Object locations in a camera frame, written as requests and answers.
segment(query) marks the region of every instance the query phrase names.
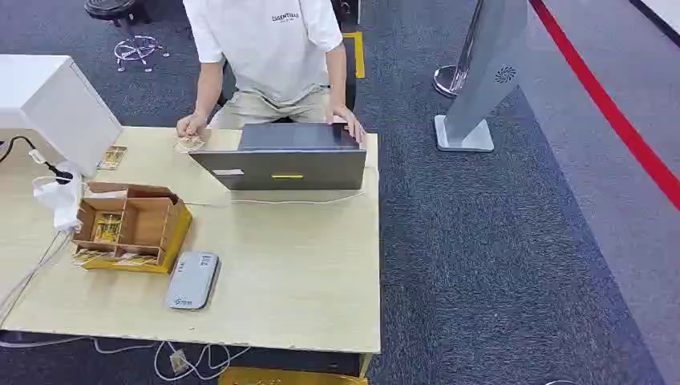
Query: yellow box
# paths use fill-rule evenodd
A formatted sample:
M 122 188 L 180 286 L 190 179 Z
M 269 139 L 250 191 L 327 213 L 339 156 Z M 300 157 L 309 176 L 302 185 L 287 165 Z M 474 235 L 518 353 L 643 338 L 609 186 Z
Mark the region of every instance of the yellow box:
M 307 371 L 279 371 L 254 367 L 230 367 L 217 382 L 218 385 L 233 384 L 275 385 L 368 385 L 367 379 L 349 375 L 310 373 Z
M 93 193 L 114 193 L 109 197 L 83 198 L 78 219 L 83 226 L 73 239 L 81 249 L 106 251 L 115 257 L 139 253 L 155 257 L 155 263 L 125 265 L 117 260 L 93 259 L 82 264 L 85 269 L 109 269 L 170 273 L 175 265 L 192 222 L 184 202 L 165 187 L 141 184 L 91 182 Z M 124 192 L 124 197 L 114 197 Z M 101 213 L 120 213 L 119 233 L 113 242 L 95 240 Z

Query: stand base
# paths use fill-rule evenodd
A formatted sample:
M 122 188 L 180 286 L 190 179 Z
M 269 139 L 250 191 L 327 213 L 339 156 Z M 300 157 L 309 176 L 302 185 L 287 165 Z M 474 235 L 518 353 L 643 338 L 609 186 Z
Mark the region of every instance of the stand base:
M 460 91 L 452 88 L 456 70 L 457 66 L 441 67 L 435 71 L 435 77 L 432 82 L 432 85 L 435 86 L 438 93 L 451 99 L 455 99 Z
M 465 139 L 449 142 L 447 138 L 445 115 L 435 116 L 435 132 L 437 133 L 437 148 L 440 151 L 491 152 L 493 140 L 488 129 L 487 120 L 482 120 Z

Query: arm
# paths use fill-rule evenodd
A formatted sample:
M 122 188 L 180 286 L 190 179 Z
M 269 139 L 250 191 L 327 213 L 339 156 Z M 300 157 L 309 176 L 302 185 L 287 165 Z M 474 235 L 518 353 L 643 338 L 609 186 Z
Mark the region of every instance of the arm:
M 205 129 L 208 116 L 222 92 L 222 50 L 204 17 L 205 10 L 200 4 L 197 0 L 184 0 L 184 8 L 196 42 L 200 74 L 194 112 L 177 122 L 179 136 L 199 135 Z
M 326 66 L 330 81 L 328 124 L 333 123 L 334 116 L 343 118 L 347 122 L 347 131 L 362 144 L 366 132 L 354 113 L 346 106 L 347 53 L 344 44 L 340 43 L 333 50 L 326 52 Z
M 222 63 L 201 63 L 197 88 L 193 113 L 177 122 L 179 136 L 200 135 L 208 126 L 208 116 L 222 92 Z
M 202 63 L 198 75 L 198 92 L 194 115 L 205 118 L 217 104 L 222 92 L 222 63 Z
M 333 6 L 330 0 L 300 0 L 300 7 L 307 37 L 326 53 L 330 81 L 330 101 L 326 113 L 328 123 L 333 123 L 334 116 L 343 118 L 347 122 L 347 130 L 361 144 L 365 135 L 363 127 L 345 105 L 347 55 Z
M 326 52 L 326 65 L 330 80 L 330 99 L 337 104 L 345 105 L 347 83 L 347 53 L 345 45 L 340 44 L 332 51 Z

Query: cardboard box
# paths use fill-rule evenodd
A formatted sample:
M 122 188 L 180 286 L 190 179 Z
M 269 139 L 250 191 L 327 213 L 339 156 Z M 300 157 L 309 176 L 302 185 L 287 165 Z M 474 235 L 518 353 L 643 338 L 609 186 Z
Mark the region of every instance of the cardboard box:
M 115 256 L 113 260 L 94 259 L 83 267 L 170 273 L 192 221 L 184 202 L 165 187 L 103 182 L 91 182 L 89 186 L 93 193 L 109 193 L 111 197 L 81 200 L 78 219 L 83 226 L 73 242 L 78 251 L 107 251 Z M 125 192 L 125 197 L 115 197 L 120 192 Z M 98 219 L 110 213 L 120 215 L 118 231 L 110 241 L 102 241 L 95 236 Z M 117 259 L 125 253 L 139 253 L 155 259 L 144 265 L 118 263 Z

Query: dark blue carpet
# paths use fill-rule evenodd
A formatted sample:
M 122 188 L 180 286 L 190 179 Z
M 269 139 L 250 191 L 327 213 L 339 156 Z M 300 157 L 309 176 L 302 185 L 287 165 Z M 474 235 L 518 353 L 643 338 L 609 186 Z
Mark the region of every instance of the dark blue carpet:
M 151 74 L 115 72 L 115 28 L 79 1 L 0 4 L 1 52 L 74 56 L 122 123 L 172 126 L 191 110 L 197 63 L 178 0 L 152 2 L 156 22 L 140 28 L 172 52 Z M 448 102 L 431 74 L 457 57 L 473 6 L 364 2 L 358 115 L 382 134 L 383 353 L 371 383 L 663 383 L 522 92 L 489 117 L 493 153 L 435 150 L 432 118 Z M 0 350 L 0 382 L 162 383 L 151 363 L 152 351 L 100 356 L 88 342 Z M 280 351 L 240 364 L 275 363 L 355 365 Z

